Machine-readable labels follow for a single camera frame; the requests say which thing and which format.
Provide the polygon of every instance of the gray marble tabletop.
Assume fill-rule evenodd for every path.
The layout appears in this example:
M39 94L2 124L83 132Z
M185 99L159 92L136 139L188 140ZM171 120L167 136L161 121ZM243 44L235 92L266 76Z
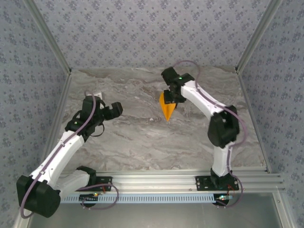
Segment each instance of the gray marble tabletop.
M159 96L167 86L163 68L112 68L76 70L66 102L60 135L72 116L81 109L84 91L102 92L106 105L119 101L123 114L105 121L105 132L91 137L80 148L65 171L80 165L98 171L207 169L213 164L213 145L207 137L208 119L187 101L179 104L167 122ZM179 74L196 76L194 67L178 67ZM226 105L237 107L246 122L249 137L232 152L232 166L264 166L259 142L238 84L237 75L228 70L203 67L199 84ZM241 131L237 140L243 135Z

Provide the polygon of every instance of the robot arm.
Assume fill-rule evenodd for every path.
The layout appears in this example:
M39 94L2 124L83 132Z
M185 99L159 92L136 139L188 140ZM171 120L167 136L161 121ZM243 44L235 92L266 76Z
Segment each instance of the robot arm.
M29 186L39 174L41 174L41 176L29 194L24 208L47 218L55 213L59 207L61 199L64 199L67 195L81 187L95 184L96 172L87 167L79 167L73 174L65 177L64 179L58 180L62 170L75 152L87 141L89 136L94 133L95 128L102 125L104 120L117 118L123 112L122 105L119 102L113 103L112 109L110 109L108 106L105 106L104 102L99 97L95 96L95 100L96 108L91 120L81 131L79 131L78 134L74 135L66 144L63 145L47 168L42 171L59 146L74 134L88 119L93 109L92 96L85 97L83 100L82 110L78 111L73 116L72 120L68 122L65 127L65 132L58 144L42 164L40 164L40 166L34 170L30 176L27 177L22 175L18 179L17 193L19 205L21 205Z
M234 144L234 141L239 134L238 120L231 114L217 106L214 106L203 98L198 93L195 87L195 80L191 75L184 74L180 76L172 67L165 69L161 75L169 86L169 90L164 91L165 104L183 103L186 99L189 99L208 118L210 121L208 138L214 146L214 162L211 169L211 175L215 176L216 179L228 175L228 148L230 145ZM224 104L218 102L200 86L199 89L210 100L225 107ZM237 113L234 106L226 108Z

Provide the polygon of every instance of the orange cone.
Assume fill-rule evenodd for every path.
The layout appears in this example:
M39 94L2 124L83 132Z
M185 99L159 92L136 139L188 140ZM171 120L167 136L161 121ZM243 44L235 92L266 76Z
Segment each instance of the orange cone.
M164 99L164 96L163 96L163 92L161 93L161 96L160 96L160 104L161 104L161 109L162 109L162 112L166 118L167 121L169 121L174 109L175 109L175 106L176 104L173 103L173 104L165 104L165 99Z

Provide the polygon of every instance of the wall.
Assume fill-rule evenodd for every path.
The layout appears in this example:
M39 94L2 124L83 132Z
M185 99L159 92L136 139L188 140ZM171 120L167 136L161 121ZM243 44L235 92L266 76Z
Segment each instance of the wall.
M72 68L235 66L269 0L35 0Z
M304 3L282 3L242 73L271 167L304 227Z
M0 20L0 227L8 228L16 181L38 165L65 74L21 0L2 0Z

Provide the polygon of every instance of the purple cable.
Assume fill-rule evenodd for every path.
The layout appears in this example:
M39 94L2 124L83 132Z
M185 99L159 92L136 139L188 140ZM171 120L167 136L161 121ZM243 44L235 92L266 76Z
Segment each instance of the purple cable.
M96 99L95 99L95 96L93 93L90 93L93 97L93 109L91 111L91 114L89 115L88 119L84 122L83 125L81 125L81 127L75 131L72 135L70 135L66 140L64 140L62 142L62 144L59 145L59 147L56 149L56 151L54 152L54 154L51 156L51 158L48 160L48 162L45 164L45 166L42 168L42 170L40 171L40 173L37 175L37 177L34 179L34 181L32 182L32 184L30 185L30 187L28 188L27 192L25 193L24 197L23 197L23 200L22 200L22 203L21 203L21 206L20 206L20 215L23 219L27 219L29 217L31 217L34 213L32 212L31 214L29 215L24 215L24 205L25 205L25 202L27 201L28 197L29 197L29 194L30 192L32 191L34 185L37 183L37 181L39 180L39 178L41 177L41 173L44 172L47 167L49 166L49 164L53 161L53 159L55 158L55 156L58 154L58 152L60 151L60 149L62 147L64 147L64 145L71 139L73 138L76 134L78 134L87 124L88 122L92 119L93 115L94 115L94 112L95 112L95 108L96 108Z
M85 200L87 199L87 197L85 197L82 202L81 202L81 205L83 206L83 209L87 209L87 210L107 210L107 209L110 209L112 207L115 206L115 204L117 203L118 199L119 199L119 191L118 191L118 188L116 188L115 185L113 184L96 184L96 185L92 185L92 186L87 186L87 187L83 187L83 188L80 188L78 189L77 191L80 191L80 190L87 190L87 189L91 189L91 188L96 188L96 187L104 187L104 186L111 186L113 188L115 188L116 190L116 198L115 198L115 201L110 205L110 206L107 206L105 208L87 208L84 203L85 203Z
M231 156L231 149L232 149L232 147L240 146L240 145L242 145L242 144L246 141L247 136L248 136L247 128L246 128L246 126L245 126L244 121L243 121L237 114L235 114L233 111L227 109L226 107L223 107L223 106L217 104L216 102L210 100L207 96L205 96L205 95L200 91L200 89L199 89L199 84L198 84L198 79L199 79L199 77L200 77L201 70L200 70L199 65L198 65L196 62L191 61L191 60L182 60L182 61L179 61L179 62L177 62L176 64L174 64L173 67L175 67L176 65L178 65L178 64L180 64L180 63L192 63L192 64L194 64L194 65L197 67L198 71L199 71L198 74L197 74L197 76L196 76L196 80L195 80L195 87L196 87L198 93L199 93L205 100L207 100L208 102L210 102L211 104L213 104L213 105L215 105L215 106L217 106L217 107L219 107L219 108L225 110L226 112L232 114L235 118L238 119L238 121L239 121L239 122L241 123L241 125L242 125L243 131L244 131L244 137L243 137L242 141L240 141L239 143L236 143L236 144L234 144L234 145L229 146L229 147L228 147L228 154L227 154L227 169L228 169L228 173L229 173L232 177L234 177L235 179L237 179L237 181L239 182L239 184L240 184L240 186L241 186L241 195L240 195L240 197L238 198L238 200L237 200L234 204L229 205L229 206L227 206L225 203L223 203L223 202L221 202L221 201L219 201L219 200L216 200L216 202L221 203L222 205L226 206L226 208L234 207L234 206L237 205L237 204L241 201L241 199L243 198L244 189L243 189L243 185L242 185L241 180L240 180L236 175L232 174L232 172L231 172L231 170L230 170L229 161L230 161L230 156Z

